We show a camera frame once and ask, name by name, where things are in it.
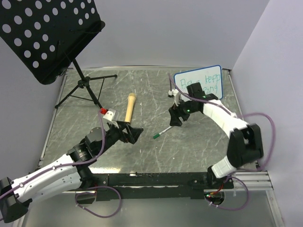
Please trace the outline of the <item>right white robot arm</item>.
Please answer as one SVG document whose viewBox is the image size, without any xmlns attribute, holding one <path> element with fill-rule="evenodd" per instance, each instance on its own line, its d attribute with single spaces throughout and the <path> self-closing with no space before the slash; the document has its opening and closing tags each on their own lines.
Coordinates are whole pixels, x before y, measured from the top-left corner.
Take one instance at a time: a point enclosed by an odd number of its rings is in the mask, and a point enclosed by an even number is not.
<svg viewBox="0 0 303 227">
<path fill-rule="evenodd" d="M 216 95 L 206 94 L 200 83 L 187 86 L 187 101 L 177 89 L 169 90 L 168 96 L 174 99 L 169 108 L 170 126 L 180 127 L 191 114 L 200 112 L 213 120 L 229 139 L 224 158 L 207 169 L 206 181 L 211 188 L 218 188 L 238 168 L 263 157 L 260 127 L 239 119 Z"/>
</svg>

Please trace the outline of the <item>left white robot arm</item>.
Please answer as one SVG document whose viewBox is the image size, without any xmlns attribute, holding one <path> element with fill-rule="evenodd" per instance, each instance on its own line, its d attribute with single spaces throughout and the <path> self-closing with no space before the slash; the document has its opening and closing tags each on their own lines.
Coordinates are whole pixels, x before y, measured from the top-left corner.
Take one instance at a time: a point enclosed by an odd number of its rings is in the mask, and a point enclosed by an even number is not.
<svg viewBox="0 0 303 227">
<path fill-rule="evenodd" d="M 116 142 L 135 144 L 143 128 L 133 128 L 129 123 L 118 121 L 106 131 L 96 127 L 79 144 L 56 161 L 26 176 L 0 181 L 1 221 L 13 222 L 23 217 L 31 204 L 51 198 L 64 191 L 93 186 L 94 179 L 89 166 Z"/>
</svg>

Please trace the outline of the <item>green whiteboard marker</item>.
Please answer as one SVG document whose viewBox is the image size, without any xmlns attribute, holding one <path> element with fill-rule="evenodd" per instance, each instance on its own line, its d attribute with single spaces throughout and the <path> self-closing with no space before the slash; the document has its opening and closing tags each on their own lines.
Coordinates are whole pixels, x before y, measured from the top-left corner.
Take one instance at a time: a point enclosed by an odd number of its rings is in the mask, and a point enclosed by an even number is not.
<svg viewBox="0 0 303 227">
<path fill-rule="evenodd" d="M 166 133 L 171 128 L 173 128 L 173 126 L 169 126 L 168 128 L 166 128 L 166 129 L 162 130 L 161 132 L 157 133 L 156 135 L 153 136 L 153 139 L 155 140 L 156 138 L 158 138 L 160 135 Z"/>
</svg>

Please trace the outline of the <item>blue framed whiteboard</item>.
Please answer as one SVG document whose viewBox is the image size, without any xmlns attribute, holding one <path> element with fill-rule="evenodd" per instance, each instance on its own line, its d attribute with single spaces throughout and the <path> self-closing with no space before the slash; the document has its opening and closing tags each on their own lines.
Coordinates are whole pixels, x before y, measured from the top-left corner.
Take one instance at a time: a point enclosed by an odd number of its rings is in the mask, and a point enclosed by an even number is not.
<svg viewBox="0 0 303 227">
<path fill-rule="evenodd" d="M 219 99 L 223 98 L 223 76 L 220 65 L 179 72 L 173 79 L 177 87 L 186 94 L 188 94 L 187 86 L 199 82 L 206 94 L 212 93 Z"/>
</svg>

